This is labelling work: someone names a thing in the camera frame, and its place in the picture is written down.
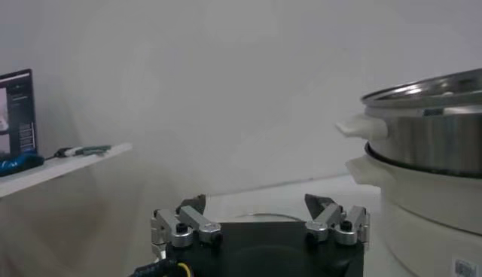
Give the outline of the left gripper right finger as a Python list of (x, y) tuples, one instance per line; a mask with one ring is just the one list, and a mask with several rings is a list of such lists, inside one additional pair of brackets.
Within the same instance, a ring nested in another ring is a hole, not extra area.
[(332, 237), (338, 245), (370, 245), (370, 214), (365, 207), (354, 205), (347, 211), (332, 198), (312, 194), (304, 201), (312, 218), (305, 223), (308, 243), (318, 245)]

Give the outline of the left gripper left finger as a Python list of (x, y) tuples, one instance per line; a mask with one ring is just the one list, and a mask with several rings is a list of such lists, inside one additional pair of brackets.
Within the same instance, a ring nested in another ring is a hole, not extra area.
[(221, 225), (203, 215), (198, 207), (206, 203), (205, 196), (188, 199), (173, 212), (157, 209), (151, 218), (151, 245), (160, 248), (170, 244), (173, 248), (188, 248), (194, 239), (204, 245), (218, 247), (222, 242)]

